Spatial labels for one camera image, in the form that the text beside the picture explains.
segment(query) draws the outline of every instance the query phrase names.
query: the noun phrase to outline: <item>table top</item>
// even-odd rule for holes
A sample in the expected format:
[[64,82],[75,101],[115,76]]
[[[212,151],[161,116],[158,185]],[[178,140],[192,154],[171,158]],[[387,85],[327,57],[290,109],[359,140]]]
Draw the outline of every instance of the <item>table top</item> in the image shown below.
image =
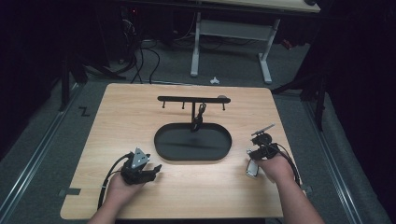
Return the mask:
[[[191,122],[191,104],[163,102],[157,97],[218,97],[229,104],[209,104],[204,122],[228,130],[233,142],[219,161],[167,161],[154,146],[155,133],[165,124]],[[273,142],[292,156],[271,92],[265,88],[110,84],[106,88],[82,152],[61,216],[88,219],[96,211],[101,185],[113,163],[136,147],[151,154],[148,169],[162,164],[153,182],[142,188],[119,218],[282,217],[276,185],[262,170],[246,175],[247,149],[257,149],[251,134],[274,123],[267,131]]]
[[244,7],[267,7],[301,12],[320,12],[318,4],[309,6],[304,0],[201,0],[208,3],[231,4]]

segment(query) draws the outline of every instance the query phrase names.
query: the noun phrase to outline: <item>human arm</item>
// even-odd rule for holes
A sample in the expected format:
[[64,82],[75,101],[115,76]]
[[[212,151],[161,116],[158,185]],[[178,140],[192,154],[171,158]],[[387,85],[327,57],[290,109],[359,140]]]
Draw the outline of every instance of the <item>human arm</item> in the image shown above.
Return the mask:
[[144,184],[127,185],[120,172],[111,177],[103,205],[88,221],[89,224],[114,223],[120,210],[132,200]]
[[286,223],[324,223],[318,211],[294,181],[294,173],[279,153],[270,160],[255,161],[276,182]]

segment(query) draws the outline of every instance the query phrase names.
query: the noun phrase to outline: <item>background desk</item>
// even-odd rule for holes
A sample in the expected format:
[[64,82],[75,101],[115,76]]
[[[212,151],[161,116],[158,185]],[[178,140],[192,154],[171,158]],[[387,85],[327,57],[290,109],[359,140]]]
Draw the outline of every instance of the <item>background desk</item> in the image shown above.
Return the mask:
[[[204,122],[216,122],[233,138],[229,154],[220,161],[166,161],[156,152],[154,134],[164,124],[190,122],[191,104],[163,103],[159,95],[218,97],[231,102],[208,105]],[[99,107],[70,188],[79,195],[65,198],[61,216],[90,218],[96,211],[100,187],[111,165],[140,147],[151,154],[148,168],[162,164],[154,182],[120,213],[120,218],[282,217],[276,185],[261,171],[246,176],[246,150],[255,131],[268,131],[274,142],[289,143],[272,94],[263,88],[110,84]]]

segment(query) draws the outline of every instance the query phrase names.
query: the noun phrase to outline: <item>motion capture device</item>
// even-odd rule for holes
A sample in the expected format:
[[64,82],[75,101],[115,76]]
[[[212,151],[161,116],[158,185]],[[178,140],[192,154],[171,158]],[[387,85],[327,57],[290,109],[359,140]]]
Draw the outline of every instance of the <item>motion capture device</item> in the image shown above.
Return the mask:
[[272,143],[273,139],[271,135],[265,132],[274,126],[275,124],[271,124],[270,126],[258,130],[257,132],[252,134],[252,136],[256,135],[253,139],[251,139],[253,145],[259,146],[259,148],[257,150],[247,150],[247,154],[250,157],[247,165],[247,175],[250,177],[256,177],[259,173],[259,165],[257,165],[254,161],[259,161],[262,159],[271,160],[277,153],[279,153],[288,161],[292,171],[294,172],[294,180],[297,185],[300,186],[300,176],[297,172],[296,166],[294,165],[293,161],[289,156],[289,153],[280,144]]
[[[143,184],[155,179],[162,166],[158,165],[154,167],[153,170],[143,171],[143,168],[145,168],[146,164],[149,162],[149,157],[150,154],[145,154],[140,148],[137,147],[134,153],[130,152],[122,156],[113,164],[105,178],[105,181],[103,182],[102,190],[99,196],[98,209],[102,206],[108,179],[116,172],[120,172],[123,180],[128,185]],[[123,164],[120,171],[113,172],[116,165],[123,159],[128,159],[128,161]]]

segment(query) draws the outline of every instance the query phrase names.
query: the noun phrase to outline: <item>black tray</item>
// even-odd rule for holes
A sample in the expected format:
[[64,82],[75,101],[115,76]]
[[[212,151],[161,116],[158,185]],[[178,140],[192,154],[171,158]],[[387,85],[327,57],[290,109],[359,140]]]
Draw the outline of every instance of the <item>black tray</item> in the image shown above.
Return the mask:
[[169,161],[217,161],[230,151],[230,133],[216,123],[203,123],[191,132],[191,123],[163,125],[154,136],[158,154]]

